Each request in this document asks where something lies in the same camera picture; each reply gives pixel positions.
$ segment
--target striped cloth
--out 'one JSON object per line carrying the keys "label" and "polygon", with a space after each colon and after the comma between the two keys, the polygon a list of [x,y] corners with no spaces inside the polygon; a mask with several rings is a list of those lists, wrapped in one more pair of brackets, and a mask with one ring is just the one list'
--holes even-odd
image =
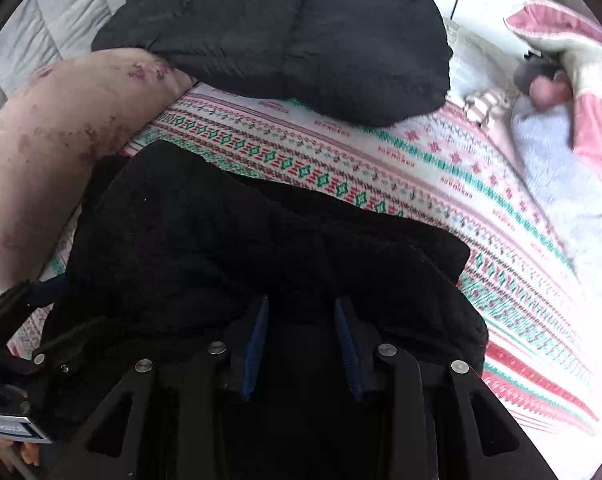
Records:
{"label": "striped cloth", "polygon": [[[462,110],[448,104],[391,128],[358,128],[297,102],[200,84],[124,151],[134,155],[156,139],[226,171],[319,190],[461,238],[471,256],[458,287],[490,331],[483,380],[559,479],[589,478],[601,463],[602,321],[582,300],[551,225]],[[74,222],[76,215],[44,276],[62,272]],[[20,329],[15,353],[37,345],[45,316]]]}

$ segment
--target silver bolt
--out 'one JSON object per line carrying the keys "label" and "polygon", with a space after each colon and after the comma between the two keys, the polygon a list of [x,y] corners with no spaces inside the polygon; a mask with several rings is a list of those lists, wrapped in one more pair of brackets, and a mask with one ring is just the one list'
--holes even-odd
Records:
{"label": "silver bolt", "polygon": [[466,374],[470,371],[470,367],[465,361],[452,361],[452,371],[457,374]]}
{"label": "silver bolt", "polygon": [[135,364],[135,370],[140,374],[145,374],[152,370],[152,361],[150,359],[141,359]]}
{"label": "silver bolt", "polygon": [[207,352],[212,355],[219,355],[225,352],[225,343],[223,341],[214,341],[207,346]]}
{"label": "silver bolt", "polygon": [[379,345],[379,353],[385,357],[393,357],[396,355],[396,346],[390,343],[381,343]]}

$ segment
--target mattress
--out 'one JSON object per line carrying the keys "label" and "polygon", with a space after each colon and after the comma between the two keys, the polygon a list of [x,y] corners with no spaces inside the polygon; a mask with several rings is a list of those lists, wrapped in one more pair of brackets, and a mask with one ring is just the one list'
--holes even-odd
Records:
{"label": "mattress", "polygon": [[[0,33],[0,108],[33,70],[87,53],[123,2],[24,0]],[[125,152],[156,139],[227,171],[319,190],[460,237],[471,256],[458,286],[490,330],[483,380],[559,479],[589,478],[601,463],[602,320],[583,301],[542,211],[458,108],[385,130],[355,128],[296,102],[248,100],[200,84]],[[77,215],[43,278],[64,270]],[[28,357],[36,348],[48,310],[17,332],[13,352]]]}

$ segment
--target gray quilted headboard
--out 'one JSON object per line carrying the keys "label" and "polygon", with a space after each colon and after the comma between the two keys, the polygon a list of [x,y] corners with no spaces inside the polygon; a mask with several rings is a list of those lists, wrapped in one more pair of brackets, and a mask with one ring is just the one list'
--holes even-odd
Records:
{"label": "gray quilted headboard", "polygon": [[32,72],[90,52],[126,0],[23,0],[0,32],[0,108]]}

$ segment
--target patterned bed sheet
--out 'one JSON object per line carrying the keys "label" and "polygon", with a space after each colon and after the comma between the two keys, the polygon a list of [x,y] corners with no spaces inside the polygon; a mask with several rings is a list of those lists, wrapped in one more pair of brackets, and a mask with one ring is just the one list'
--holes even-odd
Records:
{"label": "patterned bed sheet", "polygon": [[[135,155],[157,139],[226,171],[318,190],[461,238],[471,256],[458,287],[490,331],[483,380],[559,479],[591,477],[602,462],[602,318],[582,300],[541,210],[461,110],[448,104],[391,128],[358,128],[294,101],[200,84],[124,151]],[[44,277],[63,271],[77,216]],[[19,330],[13,352],[27,356],[37,346],[46,315]]]}

